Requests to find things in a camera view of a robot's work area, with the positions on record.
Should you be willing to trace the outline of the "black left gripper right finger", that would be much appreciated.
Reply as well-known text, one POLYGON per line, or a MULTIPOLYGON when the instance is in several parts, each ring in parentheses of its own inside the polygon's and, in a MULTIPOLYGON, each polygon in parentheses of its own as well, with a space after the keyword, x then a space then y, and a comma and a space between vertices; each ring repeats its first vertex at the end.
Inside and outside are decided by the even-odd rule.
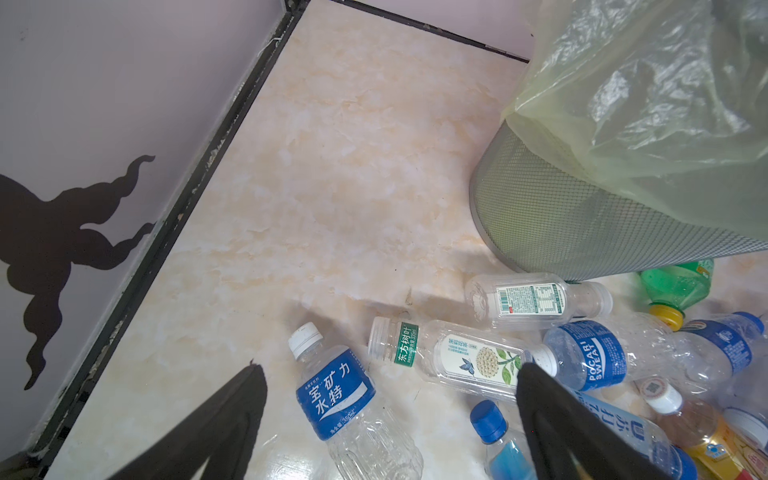
POLYGON ((539 366, 522 366, 516 399, 539 479, 666 477, 539 366))

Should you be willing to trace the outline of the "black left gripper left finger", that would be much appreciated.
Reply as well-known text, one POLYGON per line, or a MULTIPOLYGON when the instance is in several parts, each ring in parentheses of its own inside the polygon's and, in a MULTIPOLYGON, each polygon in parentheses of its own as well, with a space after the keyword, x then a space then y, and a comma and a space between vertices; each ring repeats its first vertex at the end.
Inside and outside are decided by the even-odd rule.
POLYGON ((250 364, 114 479, 242 479, 268 395, 260 365, 250 364))

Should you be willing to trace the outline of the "clear bottle pink blue label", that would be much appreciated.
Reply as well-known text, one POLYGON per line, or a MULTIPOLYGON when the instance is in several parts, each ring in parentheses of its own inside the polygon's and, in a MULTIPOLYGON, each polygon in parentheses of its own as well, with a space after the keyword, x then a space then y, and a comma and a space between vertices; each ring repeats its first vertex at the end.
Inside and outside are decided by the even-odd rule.
POLYGON ((485 470, 493 480, 536 479, 525 435, 511 428, 492 400, 470 412, 470 422, 485 446, 485 470))

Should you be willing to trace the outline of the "clear bottle green leaf label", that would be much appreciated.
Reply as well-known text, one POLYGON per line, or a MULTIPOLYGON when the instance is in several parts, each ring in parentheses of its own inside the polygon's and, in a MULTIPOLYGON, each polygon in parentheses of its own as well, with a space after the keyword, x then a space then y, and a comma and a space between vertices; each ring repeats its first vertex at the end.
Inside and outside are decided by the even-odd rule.
POLYGON ((556 358, 543 344, 528 345, 442 320, 415 323, 377 317, 368 354, 380 362, 413 368, 428 382, 511 403, 516 401, 524 365, 532 363, 550 376, 557 374, 556 358))

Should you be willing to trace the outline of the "clear bottle blue white label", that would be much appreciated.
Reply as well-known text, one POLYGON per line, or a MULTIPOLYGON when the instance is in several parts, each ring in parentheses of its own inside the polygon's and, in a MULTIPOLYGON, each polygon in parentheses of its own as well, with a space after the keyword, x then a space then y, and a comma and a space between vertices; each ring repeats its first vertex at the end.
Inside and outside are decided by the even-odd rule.
POLYGON ((314 323, 288 346, 301 364, 297 401, 344 479, 420 479, 424 461, 348 346, 327 345, 314 323))

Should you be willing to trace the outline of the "clear bottle blue label cap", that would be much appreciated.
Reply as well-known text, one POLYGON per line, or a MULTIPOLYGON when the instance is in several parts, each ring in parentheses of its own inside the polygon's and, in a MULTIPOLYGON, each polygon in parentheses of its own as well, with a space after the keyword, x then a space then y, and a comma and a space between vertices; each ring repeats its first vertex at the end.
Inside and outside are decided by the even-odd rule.
POLYGON ((680 385, 693 395, 715 392, 767 355, 766 326, 745 311, 691 320, 672 338, 681 351, 680 385))

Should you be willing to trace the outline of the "tall clear purple-tint bottle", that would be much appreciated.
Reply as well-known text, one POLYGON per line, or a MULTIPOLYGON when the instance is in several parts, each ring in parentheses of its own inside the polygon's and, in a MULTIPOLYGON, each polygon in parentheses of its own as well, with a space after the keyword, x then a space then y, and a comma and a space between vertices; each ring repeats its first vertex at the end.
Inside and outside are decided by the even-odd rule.
POLYGON ((717 397, 728 424, 767 453, 767 358, 732 377, 717 397))

